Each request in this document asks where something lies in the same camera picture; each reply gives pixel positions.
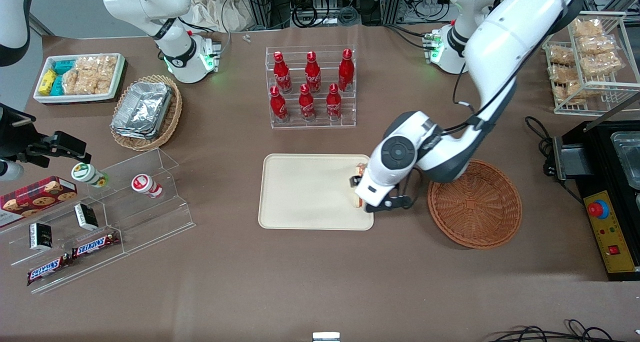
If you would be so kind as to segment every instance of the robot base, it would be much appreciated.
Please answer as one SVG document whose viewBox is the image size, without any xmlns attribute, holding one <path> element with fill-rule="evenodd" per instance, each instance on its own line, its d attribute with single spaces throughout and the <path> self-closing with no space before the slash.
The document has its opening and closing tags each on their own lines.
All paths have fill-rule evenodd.
<svg viewBox="0 0 640 342">
<path fill-rule="evenodd" d="M 177 68 L 172 66 L 167 58 L 164 59 L 169 72 L 182 83 L 199 82 L 206 75 L 217 72 L 220 64 L 220 43 L 213 43 L 211 39 L 203 38 L 198 34 L 191 37 L 196 42 L 196 53 L 186 66 Z"/>
<path fill-rule="evenodd" d="M 435 50 L 425 51 L 425 55 L 428 56 L 427 62 L 436 64 L 442 71 L 450 74 L 459 74 L 462 65 L 465 63 L 465 58 L 460 57 L 458 51 L 454 50 L 449 42 L 447 34 L 452 27 L 452 25 L 448 24 L 441 29 L 434 29 L 432 31 L 432 35 L 439 37 L 440 42 L 438 46 L 434 46 L 436 47 Z M 464 66 L 462 73 L 468 70 L 469 67 Z"/>
</svg>

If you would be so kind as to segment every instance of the yellow snack package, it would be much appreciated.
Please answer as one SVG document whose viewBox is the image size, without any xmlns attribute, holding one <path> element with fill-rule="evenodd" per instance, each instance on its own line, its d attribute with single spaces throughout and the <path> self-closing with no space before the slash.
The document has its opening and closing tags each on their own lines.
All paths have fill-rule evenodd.
<svg viewBox="0 0 640 342">
<path fill-rule="evenodd" d="M 40 82 L 38 86 L 38 93 L 42 96 L 48 96 L 51 93 L 51 87 L 53 87 L 56 77 L 58 77 L 58 75 L 52 69 L 48 69 L 42 77 L 42 82 Z"/>
</svg>

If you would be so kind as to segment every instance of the cookie box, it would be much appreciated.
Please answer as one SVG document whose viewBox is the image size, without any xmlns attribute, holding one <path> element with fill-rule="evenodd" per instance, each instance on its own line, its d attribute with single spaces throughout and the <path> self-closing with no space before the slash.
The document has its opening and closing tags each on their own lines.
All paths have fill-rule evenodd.
<svg viewBox="0 0 640 342">
<path fill-rule="evenodd" d="M 75 184 L 54 175 L 7 193 L 0 197 L 0 228 L 71 200 L 77 195 Z"/>
<path fill-rule="evenodd" d="M 116 62 L 116 67 L 113 72 L 113 77 L 111 78 L 111 84 L 109 87 L 109 91 L 107 93 L 100 94 L 66 94 L 62 96 L 45 96 L 38 92 L 38 86 L 41 85 L 42 79 L 48 70 L 50 70 L 55 62 L 57 61 L 67 61 L 67 60 L 77 60 L 79 57 L 98 57 L 100 55 L 113 55 L 118 57 L 118 61 Z M 114 98 L 119 91 L 122 78 L 124 77 L 124 69 L 126 66 L 126 61 L 123 55 L 120 53 L 95 53 L 95 54 L 69 54 L 69 55 L 53 55 L 51 57 L 47 57 L 44 61 L 44 66 L 42 67 L 42 71 L 38 78 L 38 84 L 36 84 L 36 88 L 33 91 L 33 98 L 42 103 L 42 105 L 78 105 L 83 103 L 104 103 L 104 102 L 115 102 Z"/>
</svg>

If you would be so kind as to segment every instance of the round wicker basket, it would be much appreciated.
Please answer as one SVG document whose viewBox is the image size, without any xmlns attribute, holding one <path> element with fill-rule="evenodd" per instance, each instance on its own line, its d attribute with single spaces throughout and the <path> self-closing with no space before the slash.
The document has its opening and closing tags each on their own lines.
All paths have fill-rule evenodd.
<svg viewBox="0 0 640 342">
<path fill-rule="evenodd" d="M 518 190 L 500 169 L 472 159 L 460 178 L 429 184 L 427 203 L 436 225 L 472 249 L 493 249 L 514 237 L 522 220 Z"/>
<path fill-rule="evenodd" d="M 180 114 L 183 111 L 183 98 L 180 96 L 180 91 L 178 90 L 178 86 L 176 83 L 171 80 L 171 78 L 165 77 L 164 75 L 149 75 L 146 77 L 142 77 L 138 79 L 136 82 L 151 82 L 158 83 L 162 82 L 170 86 L 172 89 L 171 100 L 169 101 L 170 105 L 167 108 L 166 114 L 164 115 L 164 121 L 162 121 L 162 128 L 160 129 L 160 135 L 155 139 L 141 139 L 141 138 L 132 138 L 125 137 L 123 135 L 119 135 L 114 130 L 111 130 L 111 134 L 116 142 L 124 147 L 130 148 L 134 151 L 150 151 L 155 148 L 159 148 L 169 141 L 171 135 L 174 134 L 176 127 L 178 127 L 178 120 L 180 119 Z M 118 113 L 118 109 L 120 109 L 122 105 L 122 100 L 126 96 L 127 92 L 134 85 L 134 83 L 130 84 L 126 87 L 126 90 L 122 93 L 120 98 L 118 99 L 118 103 L 116 104 L 113 115 L 115 116 Z"/>
</svg>

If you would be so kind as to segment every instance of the bottle cap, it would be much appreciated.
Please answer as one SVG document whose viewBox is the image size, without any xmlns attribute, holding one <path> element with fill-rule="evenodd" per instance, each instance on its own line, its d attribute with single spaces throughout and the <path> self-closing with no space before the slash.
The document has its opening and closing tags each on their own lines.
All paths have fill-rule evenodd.
<svg viewBox="0 0 640 342">
<path fill-rule="evenodd" d="M 154 181 L 149 175 L 140 173 L 139 175 L 133 177 L 133 180 L 131 180 L 131 189 L 133 189 L 135 192 L 144 194 L 144 192 L 148 192 L 151 187 L 153 187 L 153 184 Z"/>
<path fill-rule="evenodd" d="M 78 182 L 87 182 L 96 175 L 96 167 L 91 164 L 78 163 L 71 169 L 71 177 Z"/>
</svg>

